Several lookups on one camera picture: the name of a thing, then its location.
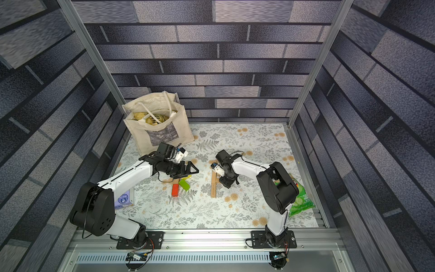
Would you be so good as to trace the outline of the green block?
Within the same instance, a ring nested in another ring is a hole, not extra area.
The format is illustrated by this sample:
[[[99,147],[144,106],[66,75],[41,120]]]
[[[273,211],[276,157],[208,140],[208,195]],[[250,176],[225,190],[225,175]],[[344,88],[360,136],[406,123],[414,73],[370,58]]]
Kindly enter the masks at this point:
[[[190,189],[190,185],[188,184],[188,182],[185,179],[181,179],[179,181],[179,186],[184,190],[184,191],[188,191]]]

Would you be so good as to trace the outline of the red block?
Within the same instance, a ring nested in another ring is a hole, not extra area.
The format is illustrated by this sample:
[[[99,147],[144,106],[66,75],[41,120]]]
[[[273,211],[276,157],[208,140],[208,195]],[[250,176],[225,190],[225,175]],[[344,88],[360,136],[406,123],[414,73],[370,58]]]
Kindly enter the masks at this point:
[[[178,197],[179,196],[179,184],[173,184],[172,185],[172,197]]]

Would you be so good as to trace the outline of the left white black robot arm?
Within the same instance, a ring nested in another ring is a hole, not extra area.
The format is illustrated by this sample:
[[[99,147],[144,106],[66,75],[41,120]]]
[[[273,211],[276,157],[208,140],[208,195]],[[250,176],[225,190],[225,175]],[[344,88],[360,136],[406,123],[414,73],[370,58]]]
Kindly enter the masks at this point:
[[[123,245],[118,249],[141,249],[148,243],[146,226],[116,215],[115,202],[141,181],[164,173],[171,179],[182,179],[199,173],[193,162],[185,162],[187,151],[160,143],[156,151],[141,156],[128,169],[96,184],[85,183],[79,190],[70,212],[71,224],[95,236],[117,236]]]

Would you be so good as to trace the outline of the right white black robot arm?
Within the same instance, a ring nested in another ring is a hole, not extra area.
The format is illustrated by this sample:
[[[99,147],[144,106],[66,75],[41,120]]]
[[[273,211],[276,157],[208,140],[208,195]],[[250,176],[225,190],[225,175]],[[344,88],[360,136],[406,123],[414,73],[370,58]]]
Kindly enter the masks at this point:
[[[256,179],[263,197],[272,210],[265,227],[266,243],[276,248],[284,243],[287,235],[288,213],[299,195],[299,189],[292,176],[279,162],[261,165],[244,159],[241,154],[230,155],[225,150],[216,155],[218,166],[213,170],[220,175],[219,182],[226,188],[238,183],[239,176]]]

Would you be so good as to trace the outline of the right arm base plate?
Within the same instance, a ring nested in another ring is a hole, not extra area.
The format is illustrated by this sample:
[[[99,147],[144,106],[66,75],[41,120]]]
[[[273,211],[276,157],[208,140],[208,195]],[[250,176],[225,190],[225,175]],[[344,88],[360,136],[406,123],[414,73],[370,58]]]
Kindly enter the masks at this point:
[[[281,235],[275,236],[269,231],[251,231],[251,246],[254,249],[284,249],[297,248],[293,231],[285,230]]]

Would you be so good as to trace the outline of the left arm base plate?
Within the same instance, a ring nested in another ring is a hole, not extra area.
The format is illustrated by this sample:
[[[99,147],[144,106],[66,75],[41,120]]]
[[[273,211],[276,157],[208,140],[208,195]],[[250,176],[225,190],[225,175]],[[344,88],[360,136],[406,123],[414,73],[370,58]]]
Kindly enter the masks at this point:
[[[161,249],[165,232],[145,231],[133,239],[120,238],[117,242],[118,250],[146,250]]]

